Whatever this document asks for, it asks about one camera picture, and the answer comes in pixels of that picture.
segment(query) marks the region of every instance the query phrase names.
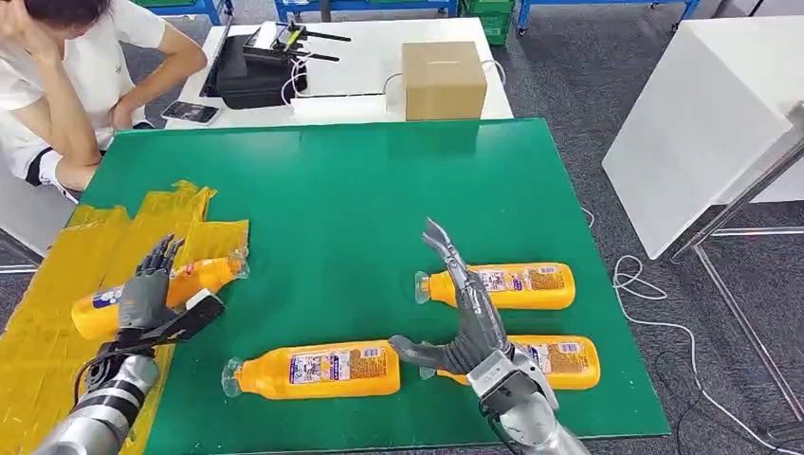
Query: black case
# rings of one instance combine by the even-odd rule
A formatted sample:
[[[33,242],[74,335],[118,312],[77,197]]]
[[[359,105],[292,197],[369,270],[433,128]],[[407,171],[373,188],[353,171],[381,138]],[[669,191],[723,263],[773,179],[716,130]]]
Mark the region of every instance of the black case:
[[[213,68],[216,71],[215,86],[210,96],[219,96],[231,109],[253,109],[257,107],[281,106],[284,104],[280,90],[290,79],[292,65],[280,67],[270,64],[246,63],[243,56],[243,45],[248,35],[230,36],[226,39],[218,62]],[[296,79],[299,91],[307,88],[307,77]],[[284,95],[290,101],[296,93],[293,85],[288,84]]]

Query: person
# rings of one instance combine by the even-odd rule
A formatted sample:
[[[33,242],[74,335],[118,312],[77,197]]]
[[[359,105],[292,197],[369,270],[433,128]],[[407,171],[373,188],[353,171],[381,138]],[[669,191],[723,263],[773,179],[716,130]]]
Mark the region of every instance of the person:
[[[164,62],[134,85],[120,42]],[[0,0],[0,152],[14,175],[83,191],[115,131],[204,68],[201,48],[129,0]]]

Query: green crate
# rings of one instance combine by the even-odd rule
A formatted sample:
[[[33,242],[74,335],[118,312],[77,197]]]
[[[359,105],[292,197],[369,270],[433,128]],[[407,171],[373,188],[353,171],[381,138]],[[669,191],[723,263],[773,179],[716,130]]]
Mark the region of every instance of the green crate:
[[[485,38],[490,45],[503,46],[508,38],[508,26],[511,24],[511,12],[514,4],[510,3],[510,8],[503,11],[489,11],[487,8],[495,8],[494,4],[501,4],[500,1],[474,0],[474,6],[468,7],[466,0],[460,1],[461,17],[477,17],[483,26]]]
[[[461,0],[462,10],[469,14],[483,14],[487,12],[511,13],[514,10],[514,0]]]

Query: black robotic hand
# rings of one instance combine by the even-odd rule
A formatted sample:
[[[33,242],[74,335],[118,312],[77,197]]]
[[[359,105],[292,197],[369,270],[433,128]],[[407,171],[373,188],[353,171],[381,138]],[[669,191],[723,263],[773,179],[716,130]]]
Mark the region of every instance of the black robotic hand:
[[[418,367],[466,374],[495,351],[511,356],[514,347],[508,341],[500,314],[492,306],[480,276],[466,268],[447,233],[430,218],[426,221],[422,240],[447,264],[455,285],[458,335],[441,346],[414,344],[406,337],[394,335],[389,342],[399,357]]]
[[[149,330],[175,316],[165,305],[168,282],[178,249],[184,240],[173,242],[168,234],[145,256],[120,296],[118,323],[120,330]]]

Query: white cable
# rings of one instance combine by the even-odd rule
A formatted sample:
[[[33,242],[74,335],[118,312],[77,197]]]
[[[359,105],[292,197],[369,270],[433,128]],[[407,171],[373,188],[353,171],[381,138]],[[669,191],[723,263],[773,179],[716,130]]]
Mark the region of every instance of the white cable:
[[[299,73],[299,74],[296,74],[296,75],[294,75],[294,76],[291,76],[291,77],[290,77],[290,79],[288,79],[288,80],[287,80],[287,82],[285,82],[285,83],[283,84],[282,89],[280,89],[280,95],[282,95],[282,101],[284,102],[284,105],[285,105],[285,106],[289,106],[289,105],[290,105],[290,102],[287,100],[287,97],[284,95],[284,89],[285,89],[285,88],[287,88],[287,86],[288,86],[290,83],[295,82],[295,81],[296,81],[296,79],[300,78],[301,76],[306,76],[306,75],[307,75],[307,73]]]
[[[494,64],[497,66],[497,69],[500,70],[500,80],[502,81],[502,85],[508,81],[508,75],[505,73],[505,68],[503,68],[503,64],[497,62],[496,60],[484,60],[481,64]]]
[[[290,68],[290,79],[288,79],[287,82],[285,82],[282,85],[282,89],[280,90],[280,95],[282,96],[282,101],[284,102],[285,106],[290,105],[290,102],[287,100],[287,97],[284,95],[284,89],[287,88],[287,86],[290,83],[293,84],[293,93],[296,95],[296,97],[298,98],[298,97],[301,96],[301,94],[299,93],[299,87],[296,86],[296,79],[298,79],[298,78],[300,78],[302,76],[307,76],[306,68],[304,69],[303,73],[299,72],[300,71],[299,68],[301,68],[302,64],[305,64],[307,62],[307,60],[308,60],[307,57],[300,57],[299,59],[296,59],[293,62],[293,67]]]
[[[582,207],[580,209],[583,210],[584,213],[589,215],[589,225],[587,226],[587,228],[591,228],[592,226],[594,226],[594,213],[592,213],[592,212],[590,212],[590,211],[588,211],[588,210],[586,210],[586,209],[584,209]]]
[[[481,62],[481,65],[483,65],[483,64],[494,64],[497,68],[499,68],[499,70],[500,70],[500,80],[502,81],[502,85],[505,85],[505,83],[508,80],[508,76],[505,73],[505,68],[503,68],[503,65],[500,62],[497,62],[496,60],[486,60],[486,61]],[[388,77],[388,79],[385,80],[385,83],[382,84],[382,94],[383,95],[388,93],[388,82],[392,81],[394,78],[397,78],[399,76],[402,76],[402,73],[393,73],[391,76]]]
[[[622,266],[623,261],[625,261],[627,259],[630,259],[630,260],[636,262],[637,265],[639,266],[639,268],[636,270],[636,273],[634,273],[633,275],[620,271],[620,267]],[[664,300],[664,299],[667,298],[667,292],[665,292],[664,290],[662,290],[658,286],[655,286],[655,285],[653,285],[653,284],[651,284],[649,282],[646,282],[645,280],[642,280],[642,279],[639,278],[639,275],[642,273],[642,268],[643,268],[642,267],[642,261],[640,261],[639,259],[631,256],[630,254],[625,255],[625,256],[621,257],[620,259],[618,259],[617,263],[614,265],[614,276],[612,277],[612,287],[614,288],[614,294],[616,294],[616,296],[617,296],[617,302],[620,304],[620,309],[623,311],[623,316],[625,316],[627,320],[629,320],[629,321],[631,321],[631,322],[633,322],[635,324],[654,325],[654,326],[660,326],[660,327],[672,327],[672,328],[675,328],[675,329],[681,329],[681,330],[685,331],[686,334],[689,335],[690,359],[691,359],[691,363],[692,363],[692,372],[695,374],[693,378],[695,379],[695,384],[698,386],[698,390],[701,391],[701,395],[703,395],[703,397],[706,398],[706,400],[708,400],[709,403],[711,403],[715,408],[720,410],[722,413],[726,414],[726,416],[728,416],[728,418],[730,418],[732,421],[734,421],[737,425],[739,425],[742,429],[744,429],[746,433],[750,434],[751,437],[753,437],[755,440],[757,440],[758,443],[762,444],[763,446],[766,446],[766,447],[768,447],[768,448],[770,448],[772,450],[775,450],[778,453],[786,453],[788,455],[802,455],[800,452],[795,452],[795,451],[792,451],[792,450],[788,450],[786,448],[780,448],[780,447],[772,446],[771,444],[766,443],[761,438],[759,438],[759,436],[757,436],[757,434],[754,431],[752,431],[748,426],[746,426],[740,419],[735,417],[731,412],[726,410],[726,408],[721,406],[720,403],[715,401],[714,398],[712,398],[711,396],[709,396],[708,393],[706,393],[706,390],[704,390],[704,386],[701,384],[701,381],[698,379],[698,363],[695,360],[695,335],[692,333],[692,331],[690,331],[689,329],[687,329],[686,327],[684,327],[681,324],[673,324],[673,323],[670,323],[670,322],[655,322],[655,321],[641,320],[641,319],[636,319],[636,318],[632,318],[631,316],[629,316],[629,314],[626,312],[625,307],[623,306],[623,300],[620,297],[620,290],[626,291],[626,292],[628,292],[629,294],[631,294],[633,296],[640,297],[640,298],[645,299],[645,300]],[[626,281],[621,282],[620,281],[621,278],[626,279]],[[640,294],[639,292],[634,291],[633,289],[630,289],[628,287],[629,284],[631,284],[633,282],[638,282],[640,284],[643,284],[644,286],[646,286],[646,287],[652,289],[653,291],[655,291],[657,294],[653,295],[653,296]]]

